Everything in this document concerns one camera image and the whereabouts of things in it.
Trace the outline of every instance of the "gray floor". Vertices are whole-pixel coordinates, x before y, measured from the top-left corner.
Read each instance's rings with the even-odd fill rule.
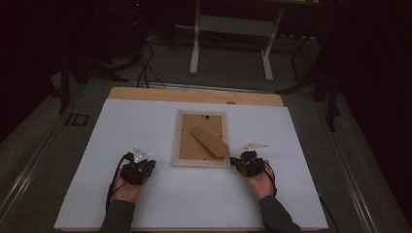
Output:
[[[154,49],[151,65],[162,74],[168,88],[193,85],[273,93],[295,83],[290,64],[291,54],[297,47],[293,39],[281,38],[275,43],[270,55],[276,76],[272,83],[264,79],[259,51],[254,48],[240,49],[205,41],[200,50],[198,74],[192,76],[189,74],[191,47],[186,37],[172,45],[154,42],[150,45]],[[303,48],[296,58],[299,74],[310,67],[318,50],[315,41]],[[130,79],[129,83],[112,83],[98,76],[87,85],[72,83],[72,102],[65,115],[57,114],[59,100],[48,98],[0,145],[2,200],[27,161],[34,154],[44,155],[38,170],[34,171],[36,176],[30,180],[0,231],[58,232],[53,224],[104,100],[113,86],[135,85],[140,70],[141,67],[137,67],[122,74]],[[155,80],[155,76],[149,73],[149,79]],[[323,194],[340,232],[412,232],[344,96],[338,98],[342,116],[335,119],[336,132],[332,133],[325,123],[326,103],[311,100],[312,88],[282,97],[291,111],[315,186]],[[87,126],[65,126],[72,113],[89,115]],[[44,140],[52,132],[51,140]],[[330,217],[326,216],[329,229],[320,232],[336,232]],[[373,221],[364,222],[362,216],[371,216]]]

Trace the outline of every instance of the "human hand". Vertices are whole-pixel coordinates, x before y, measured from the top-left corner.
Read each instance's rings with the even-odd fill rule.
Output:
[[[269,166],[269,161],[264,160],[264,168],[267,174],[272,177],[273,182],[275,182],[275,174],[273,174],[272,169]],[[261,198],[268,195],[273,195],[274,183],[272,183],[267,174],[262,172],[255,177],[247,178],[249,187],[251,188],[257,200],[260,200]]]
[[[121,169],[119,169],[115,184],[113,186],[114,193],[112,194],[112,200],[122,200],[136,204],[140,191],[142,190],[144,184],[132,185],[130,183],[127,183],[120,177],[120,172]]]

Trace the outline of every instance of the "white board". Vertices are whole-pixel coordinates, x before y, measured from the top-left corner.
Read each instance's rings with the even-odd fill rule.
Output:
[[[269,145],[259,157],[276,175],[277,198],[301,228],[327,228],[289,111],[285,107],[106,100],[55,228],[98,229],[120,158],[134,146],[156,160],[141,193],[132,229],[261,228],[258,203],[231,169],[172,167],[179,110],[227,113],[231,156],[250,142]]]

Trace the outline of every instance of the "white table leg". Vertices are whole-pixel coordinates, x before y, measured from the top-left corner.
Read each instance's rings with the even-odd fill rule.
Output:
[[[266,77],[266,80],[269,82],[273,81],[272,68],[270,67],[269,61],[269,53],[272,50],[272,45],[275,41],[276,33],[278,31],[279,23],[282,19],[283,11],[283,8],[279,10],[279,14],[276,18],[276,21],[273,23],[272,31],[270,32],[269,42],[266,46],[266,49],[261,51],[261,60],[263,62],[264,76]]]
[[[196,1],[196,16],[194,19],[194,45],[191,53],[190,74],[197,74],[197,64],[199,62],[199,16],[200,16],[200,0]]]

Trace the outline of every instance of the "sleeve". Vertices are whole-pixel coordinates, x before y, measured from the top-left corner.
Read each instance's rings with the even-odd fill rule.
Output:
[[[258,201],[258,204],[266,232],[300,232],[300,227],[292,221],[291,215],[275,196],[265,196]]]
[[[136,204],[112,200],[100,228],[101,233],[129,233]]]

